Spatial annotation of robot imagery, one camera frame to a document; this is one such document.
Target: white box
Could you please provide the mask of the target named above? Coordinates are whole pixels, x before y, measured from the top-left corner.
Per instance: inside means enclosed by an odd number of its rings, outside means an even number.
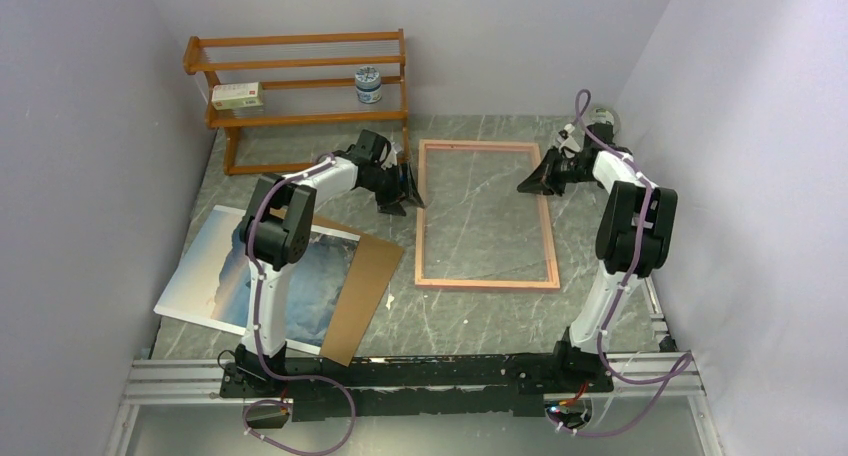
[[[259,83],[219,84],[212,88],[215,109],[236,109],[262,106],[262,85]]]

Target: cardboard box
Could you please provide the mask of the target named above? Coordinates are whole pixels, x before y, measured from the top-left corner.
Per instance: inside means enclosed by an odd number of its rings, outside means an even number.
[[[285,211],[271,212],[279,217],[285,215]],[[377,311],[377,305],[383,299],[383,293],[400,264],[403,248],[317,214],[312,224],[359,235],[356,254],[319,353],[347,366],[356,354],[371,324],[371,318]]]
[[[259,83],[219,84],[212,88],[215,109],[236,109],[262,106],[262,85]]]

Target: gray marble surface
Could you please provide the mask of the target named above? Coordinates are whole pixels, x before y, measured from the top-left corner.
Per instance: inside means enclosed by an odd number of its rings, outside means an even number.
[[[410,137],[415,159],[420,139],[529,141],[538,143],[544,152],[562,124],[563,118],[552,117],[411,116]],[[345,149],[363,128],[401,139],[400,124],[394,122],[257,128],[246,132],[237,161],[303,161]],[[224,140],[219,133],[198,193],[185,249],[214,205],[247,207],[256,177],[225,176],[221,170],[223,154]],[[449,275],[538,277],[540,264],[543,265],[539,259],[541,240],[535,233],[539,231],[538,223],[535,227],[526,224],[535,214],[526,204],[526,198],[531,197],[514,192],[517,181],[530,168],[529,163],[510,156],[478,155],[473,156],[472,165],[471,157],[446,154],[432,161],[438,166],[428,165],[433,174],[427,196],[432,198],[430,209],[435,213],[431,217],[444,213],[442,224],[431,226],[434,231],[441,228],[444,234],[430,234],[434,243],[427,258],[431,258],[430,263],[436,260],[430,269]],[[431,188],[443,190],[432,194]],[[362,189],[331,199],[318,208],[318,214],[393,241],[406,250],[357,354],[550,351],[579,314],[592,285],[597,269],[594,239],[605,201],[603,189],[593,184],[571,185],[564,196],[549,197],[561,289],[513,293],[416,288],[414,212],[407,217],[378,214],[373,195]],[[502,252],[480,249],[498,246]],[[648,307],[640,293],[631,297],[619,325],[611,333],[612,351],[658,349]],[[386,303],[390,295],[393,300],[389,308]],[[232,334],[162,318],[153,358],[212,358],[221,350],[235,348],[238,340]]]

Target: white wall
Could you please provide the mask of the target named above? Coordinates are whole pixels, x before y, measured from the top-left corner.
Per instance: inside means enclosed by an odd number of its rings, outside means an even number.
[[[189,36],[393,31],[414,113],[563,114],[584,86],[612,103],[668,0],[156,0]]]
[[[671,0],[617,108],[729,455],[848,454],[848,0]]]
[[[101,454],[180,255],[203,107],[151,0],[0,0],[0,454]]]

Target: blue painting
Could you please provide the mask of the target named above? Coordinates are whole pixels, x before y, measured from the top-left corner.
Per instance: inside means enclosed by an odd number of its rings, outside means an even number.
[[[250,262],[238,237],[243,212],[216,206],[155,311],[243,334],[250,302]],[[292,273],[286,336],[292,349],[317,354],[356,253],[359,236],[313,226],[309,247]]]

